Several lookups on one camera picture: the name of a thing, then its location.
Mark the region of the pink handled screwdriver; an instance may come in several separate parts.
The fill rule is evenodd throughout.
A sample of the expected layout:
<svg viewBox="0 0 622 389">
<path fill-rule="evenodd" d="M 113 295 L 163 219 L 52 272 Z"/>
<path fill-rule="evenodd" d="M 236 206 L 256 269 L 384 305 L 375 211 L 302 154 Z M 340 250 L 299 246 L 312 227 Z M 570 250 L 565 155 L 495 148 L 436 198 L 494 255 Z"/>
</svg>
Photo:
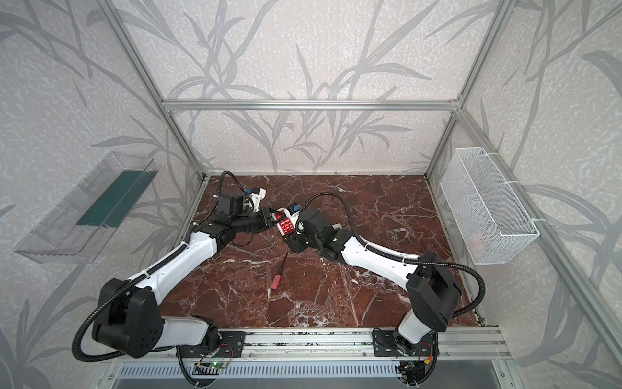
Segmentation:
<svg viewBox="0 0 622 389">
<path fill-rule="evenodd" d="M 274 279 L 272 280 L 271 290 L 278 289 L 280 282 L 282 280 L 283 270 L 284 270 L 284 266 L 286 264 L 287 259 L 288 259 L 288 253 L 286 253 L 285 256 L 283 257 L 283 262 L 281 263 L 278 272 L 275 274 Z"/>
</svg>

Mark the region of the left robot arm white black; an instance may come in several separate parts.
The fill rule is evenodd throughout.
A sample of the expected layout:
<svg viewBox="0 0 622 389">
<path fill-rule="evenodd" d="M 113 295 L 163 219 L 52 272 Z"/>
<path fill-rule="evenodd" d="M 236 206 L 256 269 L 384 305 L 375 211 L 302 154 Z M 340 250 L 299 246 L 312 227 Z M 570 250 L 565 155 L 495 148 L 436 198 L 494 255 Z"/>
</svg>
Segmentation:
<svg viewBox="0 0 622 389">
<path fill-rule="evenodd" d="M 277 223 L 268 207 L 257 212 L 207 220 L 194 226 L 186 241 L 151 267 L 126 280 L 112 279 L 100 291 L 97 308 L 80 325 L 71 352 L 82 362 L 208 342 L 203 319 L 163 316 L 160 305 L 200 264 L 214 257 L 239 233 L 261 233 Z"/>
</svg>

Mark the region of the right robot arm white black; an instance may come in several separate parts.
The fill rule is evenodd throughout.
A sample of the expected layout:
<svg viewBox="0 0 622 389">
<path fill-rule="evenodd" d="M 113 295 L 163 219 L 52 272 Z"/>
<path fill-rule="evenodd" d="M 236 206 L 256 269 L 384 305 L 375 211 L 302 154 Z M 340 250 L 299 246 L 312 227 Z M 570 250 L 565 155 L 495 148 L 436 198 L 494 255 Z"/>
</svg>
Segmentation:
<svg viewBox="0 0 622 389">
<path fill-rule="evenodd" d="M 452 319 L 473 311 L 484 300 L 484 279 L 471 267 L 443 262 L 431 252 L 418 256 L 392 251 L 330 224 L 314 207 L 302 209 L 292 204 L 279 210 L 276 220 L 292 252 L 313 249 L 323 259 L 368 270 L 406 291 L 411 310 L 394 330 L 393 339 L 380 343 L 404 356 L 417 353 L 422 341 L 445 332 Z M 463 287 L 453 270 L 472 276 L 479 288 L 473 301 L 463 308 L 458 307 Z"/>
</svg>

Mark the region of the red white remote control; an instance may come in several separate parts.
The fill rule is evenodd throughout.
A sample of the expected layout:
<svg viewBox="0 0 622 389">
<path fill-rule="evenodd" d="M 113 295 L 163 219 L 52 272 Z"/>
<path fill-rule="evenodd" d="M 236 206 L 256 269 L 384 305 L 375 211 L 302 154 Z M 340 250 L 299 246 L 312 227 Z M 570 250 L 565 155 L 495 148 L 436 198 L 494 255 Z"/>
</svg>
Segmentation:
<svg viewBox="0 0 622 389">
<path fill-rule="evenodd" d="M 286 209 L 278 210 L 275 214 L 275 220 L 277 229 L 283 237 L 295 232 L 290 213 Z"/>
</svg>

